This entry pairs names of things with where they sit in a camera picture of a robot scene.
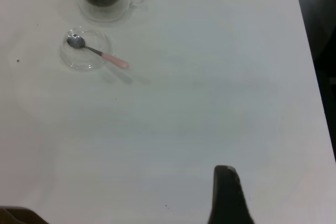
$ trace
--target metal spoon bowl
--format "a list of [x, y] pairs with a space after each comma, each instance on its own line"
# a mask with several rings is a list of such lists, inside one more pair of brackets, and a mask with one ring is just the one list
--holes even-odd
[[112, 56], [112, 55], [109, 55], [109, 54], [105, 54], [105, 53], [103, 53], [101, 51], [98, 51], [94, 48], [86, 46], [85, 40], [77, 34], [73, 34], [71, 36], [68, 36], [67, 43], [69, 44], [70, 47], [75, 48], [75, 49], [86, 48], [86, 49], [94, 52], [95, 54], [98, 54], [103, 59], [113, 63], [114, 65], [118, 66], [121, 69], [129, 69], [129, 67], [130, 67], [130, 65], [126, 61], [123, 61], [122, 59], [119, 59], [119, 58], [117, 58], [115, 56]]

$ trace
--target dark floor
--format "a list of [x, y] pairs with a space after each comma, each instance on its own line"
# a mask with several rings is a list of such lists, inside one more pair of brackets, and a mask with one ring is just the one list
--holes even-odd
[[314, 66], [336, 158], [336, 30]]

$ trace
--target white table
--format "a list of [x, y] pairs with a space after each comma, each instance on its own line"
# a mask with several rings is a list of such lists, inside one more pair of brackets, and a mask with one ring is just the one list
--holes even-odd
[[[52, 224], [206, 223], [225, 164], [257, 224], [335, 223], [298, 0], [146, 0], [105, 27], [72, 0], [0, 4], [1, 206]], [[133, 72], [65, 66], [59, 45], [79, 25]]]

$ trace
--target glass saucer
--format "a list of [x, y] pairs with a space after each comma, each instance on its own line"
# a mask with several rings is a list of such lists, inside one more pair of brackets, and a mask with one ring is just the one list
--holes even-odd
[[102, 67], [105, 61], [101, 56], [85, 48], [75, 49], [69, 46], [67, 39], [73, 34], [81, 36], [87, 46], [112, 54], [110, 40], [105, 34], [80, 26], [68, 31], [63, 38], [60, 54], [65, 64], [76, 70], [92, 70]]

